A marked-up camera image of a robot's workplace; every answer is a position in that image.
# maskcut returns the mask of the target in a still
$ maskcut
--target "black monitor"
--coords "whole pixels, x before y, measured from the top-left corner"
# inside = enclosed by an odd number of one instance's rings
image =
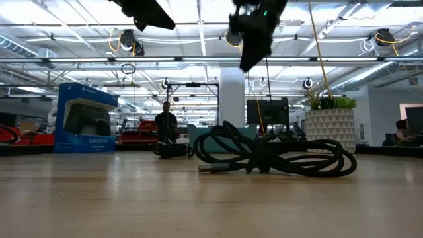
[[[248,100],[247,124],[260,125],[257,102],[260,106],[263,124],[289,125],[289,105],[288,98],[286,97],[283,97],[281,100],[272,100],[272,103],[269,100]]]
[[[406,108],[408,127],[412,134],[423,131],[423,107]]]

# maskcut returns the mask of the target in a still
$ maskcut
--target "teal chair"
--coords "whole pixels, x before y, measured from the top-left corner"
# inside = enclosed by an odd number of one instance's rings
[[[246,128],[237,128],[238,131],[240,131],[244,136],[247,136],[250,139],[255,139],[257,136],[257,124],[252,124]],[[195,125],[189,124],[188,125],[188,139],[190,140],[191,147],[194,147],[194,141],[198,138],[198,136],[207,133],[210,131],[210,128],[197,128]],[[229,145],[230,147],[237,149],[235,144],[227,138],[221,138],[220,140]],[[204,142],[204,149],[208,153],[228,153],[226,149],[222,148],[220,145],[218,145],[213,138],[209,137]]]

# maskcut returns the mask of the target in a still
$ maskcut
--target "red machine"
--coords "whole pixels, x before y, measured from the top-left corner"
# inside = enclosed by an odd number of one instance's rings
[[[0,124],[0,143],[11,145],[53,145],[54,134],[37,134],[34,132],[19,132],[19,128],[12,128]]]
[[[156,122],[142,121],[138,128],[123,128],[119,140],[124,145],[157,145],[158,129]]]

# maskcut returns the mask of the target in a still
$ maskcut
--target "geometric planter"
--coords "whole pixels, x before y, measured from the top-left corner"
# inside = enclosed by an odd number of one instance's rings
[[[356,152],[356,133],[352,109],[322,109],[305,113],[307,141],[333,139],[350,152]],[[331,153],[325,149],[309,149],[311,153]]]

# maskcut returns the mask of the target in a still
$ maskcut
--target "man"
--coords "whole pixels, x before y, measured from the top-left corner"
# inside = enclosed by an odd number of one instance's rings
[[[169,112],[170,107],[171,104],[169,102],[164,102],[163,112],[157,115],[154,121],[159,126],[160,141],[167,143],[167,141],[165,141],[165,138],[168,138],[172,141],[172,143],[176,143],[176,129],[178,128],[178,121],[176,119],[176,116]]]

